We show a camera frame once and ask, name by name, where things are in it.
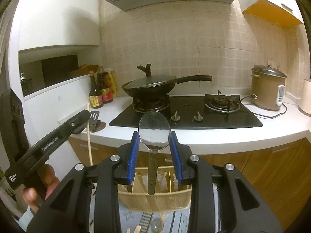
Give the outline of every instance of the stove knob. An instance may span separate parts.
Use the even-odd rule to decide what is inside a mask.
[[[197,111],[197,114],[193,117],[192,121],[199,123],[203,120],[203,116],[200,115],[199,111]]]
[[[172,122],[178,122],[180,120],[180,116],[178,115],[177,111],[175,112],[175,114],[171,117]]]

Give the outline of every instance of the gas stove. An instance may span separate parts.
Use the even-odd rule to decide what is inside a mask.
[[[109,125],[138,128],[139,121],[146,112],[142,106],[150,107],[150,104],[134,99],[133,103]],[[217,95],[205,96],[165,95],[161,102],[157,101],[152,107],[167,118],[171,129],[205,130],[262,126],[257,117],[240,102],[240,95],[226,96],[220,91]]]

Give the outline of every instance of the bottle label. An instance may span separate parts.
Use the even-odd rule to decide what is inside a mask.
[[[90,103],[92,105],[92,107],[98,107],[99,105],[101,105],[103,103],[103,99],[102,97],[98,97],[98,96],[90,96]]]
[[[102,94],[102,95],[106,95],[106,94],[108,94],[108,92],[109,92],[109,88],[107,88],[107,89],[101,89],[101,94]]]
[[[103,96],[102,95],[98,96],[98,103],[99,103],[99,105],[103,104]]]
[[[103,102],[110,101],[113,98],[113,94],[109,88],[101,90]]]

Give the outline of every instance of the metal spoon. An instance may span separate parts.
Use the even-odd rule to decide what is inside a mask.
[[[160,112],[145,113],[138,126],[139,137],[149,149],[148,194],[155,194],[156,175],[158,171],[158,154],[169,145],[171,128],[169,122]]]

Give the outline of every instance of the soy sauce bottle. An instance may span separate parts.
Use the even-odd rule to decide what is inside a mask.
[[[98,88],[95,81],[94,71],[90,71],[90,78],[91,78],[90,103],[93,108],[98,109],[101,108],[104,105],[104,103],[101,91]]]
[[[109,85],[107,85],[105,81],[105,74],[107,74],[107,72],[104,72],[102,68],[97,73],[97,84],[98,84],[99,90],[101,91],[104,104],[111,103],[114,100],[113,93],[110,90]]]

